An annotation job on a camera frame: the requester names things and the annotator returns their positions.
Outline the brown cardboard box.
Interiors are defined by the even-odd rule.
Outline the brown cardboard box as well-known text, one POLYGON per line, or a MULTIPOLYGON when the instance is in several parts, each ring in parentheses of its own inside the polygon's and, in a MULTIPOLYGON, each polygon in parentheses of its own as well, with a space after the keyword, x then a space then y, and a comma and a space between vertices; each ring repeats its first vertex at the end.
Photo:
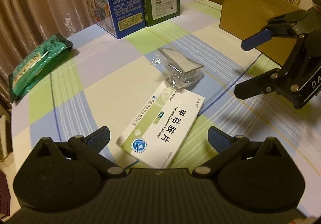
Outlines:
MULTIPOLYGON (((285 0, 224 0, 219 27, 244 40, 259 32, 267 20, 301 10, 285 0)), ((292 38, 273 38, 257 49, 278 65, 284 65, 296 43, 292 38)))

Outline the white tablet medicine box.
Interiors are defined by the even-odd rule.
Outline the white tablet medicine box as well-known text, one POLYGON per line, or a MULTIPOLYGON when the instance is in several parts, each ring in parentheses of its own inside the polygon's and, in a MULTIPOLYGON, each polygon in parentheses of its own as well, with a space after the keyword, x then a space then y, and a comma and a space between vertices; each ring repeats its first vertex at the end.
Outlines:
POLYGON ((188 136, 205 98, 164 82, 117 139, 116 144, 140 162, 167 168, 188 136))

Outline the checkered tablecloth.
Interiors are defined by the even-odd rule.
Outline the checkered tablecloth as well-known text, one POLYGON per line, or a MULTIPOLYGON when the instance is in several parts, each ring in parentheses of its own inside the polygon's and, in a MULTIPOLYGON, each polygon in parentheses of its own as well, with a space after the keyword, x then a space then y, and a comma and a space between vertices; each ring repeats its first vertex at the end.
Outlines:
POLYGON ((238 38, 220 29, 220 14, 214 2, 181 0, 179 16, 122 39, 97 25, 72 35, 69 59, 12 107, 16 167, 42 137, 65 141, 101 126, 111 131, 102 154, 121 167, 139 167, 116 139, 163 80, 162 67, 151 64, 158 48, 176 48, 204 66, 193 91, 205 101, 172 165, 193 169, 215 156, 207 141, 211 126, 251 140, 277 137, 305 178, 299 209, 320 215, 320 97, 300 110, 273 93, 237 99, 238 83, 276 64, 257 50, 243 51, 238 38))

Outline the clear plastic packet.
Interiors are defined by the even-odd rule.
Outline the clear plastic packet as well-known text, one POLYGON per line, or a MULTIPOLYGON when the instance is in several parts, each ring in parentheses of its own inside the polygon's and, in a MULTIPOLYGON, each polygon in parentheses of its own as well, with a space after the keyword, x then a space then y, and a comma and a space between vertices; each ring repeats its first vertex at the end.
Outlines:
POLYGON ((151 64, 162 66, 165 83, 178 91, 193 87, 204 77, 203 64, 173 48, 158 48, 151 64))

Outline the green tea packet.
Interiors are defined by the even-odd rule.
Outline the green tea packet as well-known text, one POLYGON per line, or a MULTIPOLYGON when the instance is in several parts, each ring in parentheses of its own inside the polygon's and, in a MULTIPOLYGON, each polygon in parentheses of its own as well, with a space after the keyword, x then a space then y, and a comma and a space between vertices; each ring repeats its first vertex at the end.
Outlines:
POLYGON ((12 103, 23 98, 40 80, 61 65, 72 50, 72 42, 60 33, 49 37, 23 59, 9 75, 12 103))

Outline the beige curtain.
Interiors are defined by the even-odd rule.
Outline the beige curtain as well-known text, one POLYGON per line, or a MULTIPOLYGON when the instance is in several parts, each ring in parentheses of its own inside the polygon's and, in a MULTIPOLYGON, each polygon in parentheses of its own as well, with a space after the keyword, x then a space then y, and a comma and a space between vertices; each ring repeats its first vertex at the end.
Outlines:
POLYGON ((1 0, 1 106, 11 109, 8 76, 55 33, 69 37, 92 25, 85 0, 1 0))

